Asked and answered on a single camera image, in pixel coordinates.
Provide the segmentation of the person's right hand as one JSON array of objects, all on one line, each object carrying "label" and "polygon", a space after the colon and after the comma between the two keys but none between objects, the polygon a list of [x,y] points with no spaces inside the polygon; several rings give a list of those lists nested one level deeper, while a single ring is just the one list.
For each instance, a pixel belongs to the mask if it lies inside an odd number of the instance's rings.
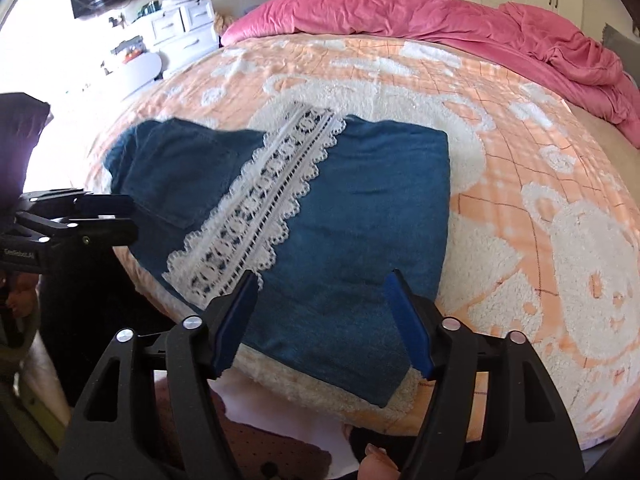
[{"label": "person's right hand", "polygon": [[369,443],[357,472],[358,480],[398,480],[400,471],[384,448]]}]

